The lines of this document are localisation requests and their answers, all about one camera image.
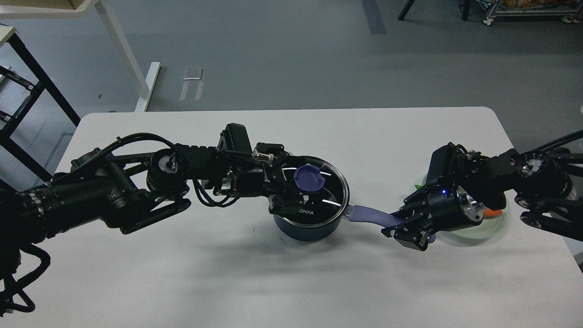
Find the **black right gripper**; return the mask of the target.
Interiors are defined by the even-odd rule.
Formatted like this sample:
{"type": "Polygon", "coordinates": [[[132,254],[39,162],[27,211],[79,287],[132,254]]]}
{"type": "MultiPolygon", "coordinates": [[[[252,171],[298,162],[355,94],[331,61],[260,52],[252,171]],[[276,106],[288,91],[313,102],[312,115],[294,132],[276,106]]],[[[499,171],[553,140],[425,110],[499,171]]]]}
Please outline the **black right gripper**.
{"type": "Polygon", "coordinates": [[[454,232],[479,226],[484,219],[484,205],[462,188],[439,189],[429,194],[408,195],[391,215],[392,219],[382,224],[381,233],[404,247],[426,251],[436,240],[429,230],[454,232]],[[419,228],[405,222],[415,222],[419,228]]]}

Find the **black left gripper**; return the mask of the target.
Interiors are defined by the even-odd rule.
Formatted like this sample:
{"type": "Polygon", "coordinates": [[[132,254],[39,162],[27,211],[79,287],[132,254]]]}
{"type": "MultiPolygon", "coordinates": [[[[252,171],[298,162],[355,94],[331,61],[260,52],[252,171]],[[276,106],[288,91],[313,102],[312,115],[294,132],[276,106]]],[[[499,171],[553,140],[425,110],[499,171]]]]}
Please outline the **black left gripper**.
{"type": "Polygon", "coordinates": [[[269,197],[269,213],[293,215],[310,209],[310,196],[322,189],[322,160],[286,155],[276,143],[223,143],[227,177],[223,195],[235,198],[269,197]]]}

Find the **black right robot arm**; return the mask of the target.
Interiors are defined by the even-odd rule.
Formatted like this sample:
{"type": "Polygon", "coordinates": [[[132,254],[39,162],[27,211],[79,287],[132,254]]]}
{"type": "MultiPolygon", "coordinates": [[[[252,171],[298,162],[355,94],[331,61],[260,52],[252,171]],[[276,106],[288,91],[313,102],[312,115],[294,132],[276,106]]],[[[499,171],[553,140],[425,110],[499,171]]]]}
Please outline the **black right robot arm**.
{"type": "Polygon", "coordinates": [[[401,245],[425,251],[437,232],[479,226],[484,212],[503,210],[505,192],[516,192],[527,226],[582,240],[582,197],[572,177],[582,176],[582,155],[565,144],[581,139],[577,131],[519,153],[514,148],[493,157],[448,143],[436,149],[425,184],[404,199],[392,215],[396,222],[381,230],[401,245]]]}

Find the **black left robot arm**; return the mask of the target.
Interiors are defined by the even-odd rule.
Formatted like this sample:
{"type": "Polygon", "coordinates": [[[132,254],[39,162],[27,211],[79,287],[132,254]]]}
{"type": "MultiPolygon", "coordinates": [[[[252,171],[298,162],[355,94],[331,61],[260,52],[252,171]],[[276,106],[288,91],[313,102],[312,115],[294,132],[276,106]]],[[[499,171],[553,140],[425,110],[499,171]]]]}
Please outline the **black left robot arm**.
{"type": "Polygon", "coordinates": [[[282,215],[299,210],[325,177],[318,164],[281,144],[251,148],[241,124],[228,124],[216,147],[171,143],[153,133],[118,138],[44,184],[1,189],[1,314],[35,310],[24,288],[51,262],[38,243],[94,220],[123,234],[151,226],[191,205],[188,181],[206,207],[264,196],[269,211],[282,215]]]}

